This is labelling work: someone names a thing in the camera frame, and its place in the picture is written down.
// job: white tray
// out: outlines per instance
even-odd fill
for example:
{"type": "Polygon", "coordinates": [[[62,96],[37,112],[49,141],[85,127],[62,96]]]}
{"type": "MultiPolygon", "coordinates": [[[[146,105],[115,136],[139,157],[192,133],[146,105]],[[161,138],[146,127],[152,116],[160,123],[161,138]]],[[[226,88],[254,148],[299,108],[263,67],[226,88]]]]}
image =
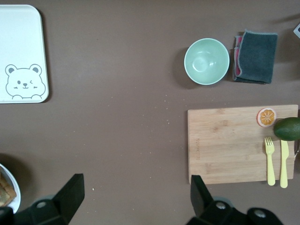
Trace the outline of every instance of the white tray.
{"type": "Polygon", "coordinates": [[[39,103],[49,94],[42,20],[29,5],[0,5],[0,103],[39,103]]]}

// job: orange slice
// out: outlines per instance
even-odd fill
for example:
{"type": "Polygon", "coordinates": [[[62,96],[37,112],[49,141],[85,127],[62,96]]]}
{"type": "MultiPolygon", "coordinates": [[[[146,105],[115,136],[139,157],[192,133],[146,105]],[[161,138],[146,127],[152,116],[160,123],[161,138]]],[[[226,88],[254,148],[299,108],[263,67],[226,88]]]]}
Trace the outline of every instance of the orange slice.
{"type": "Polygon", "coordinates": [[[257,114],[257,123],[263,128],[272,126],[276,120],[276,112],[271,108],[263,108],[257,114]]]}

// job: dish towel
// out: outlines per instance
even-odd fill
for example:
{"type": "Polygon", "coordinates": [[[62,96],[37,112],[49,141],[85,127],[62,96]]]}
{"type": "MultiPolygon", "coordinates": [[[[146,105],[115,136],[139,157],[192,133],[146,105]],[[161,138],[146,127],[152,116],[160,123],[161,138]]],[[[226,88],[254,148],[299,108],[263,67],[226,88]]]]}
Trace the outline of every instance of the dish towel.
{"type": "Polygon", "coordinates": [[[233,80],[245,83],[271,83],[277,33],[246,30],[235,37],[233,80]]]}

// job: bread slice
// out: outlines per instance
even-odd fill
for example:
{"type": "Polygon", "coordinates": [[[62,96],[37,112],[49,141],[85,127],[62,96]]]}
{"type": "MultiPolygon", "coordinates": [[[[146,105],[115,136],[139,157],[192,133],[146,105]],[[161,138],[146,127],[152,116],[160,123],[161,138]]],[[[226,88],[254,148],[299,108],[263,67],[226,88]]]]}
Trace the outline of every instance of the bread slice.
{"type": "Polygon", "coordinates": [[[3,176],[0,176],[0,206],[8,205],[16,196],[14,188],[8,184],[3,176]]]}

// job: avocado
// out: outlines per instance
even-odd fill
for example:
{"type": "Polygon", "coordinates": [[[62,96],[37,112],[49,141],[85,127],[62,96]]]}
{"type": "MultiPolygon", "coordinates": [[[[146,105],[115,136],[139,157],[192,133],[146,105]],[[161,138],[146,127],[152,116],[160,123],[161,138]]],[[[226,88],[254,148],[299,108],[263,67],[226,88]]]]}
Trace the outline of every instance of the avocado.
{"type": "Polygon", "coordinates": [[[275,123],[274,134],[284,141],[300,139],[300,118],[288,117],[275,123]]]}

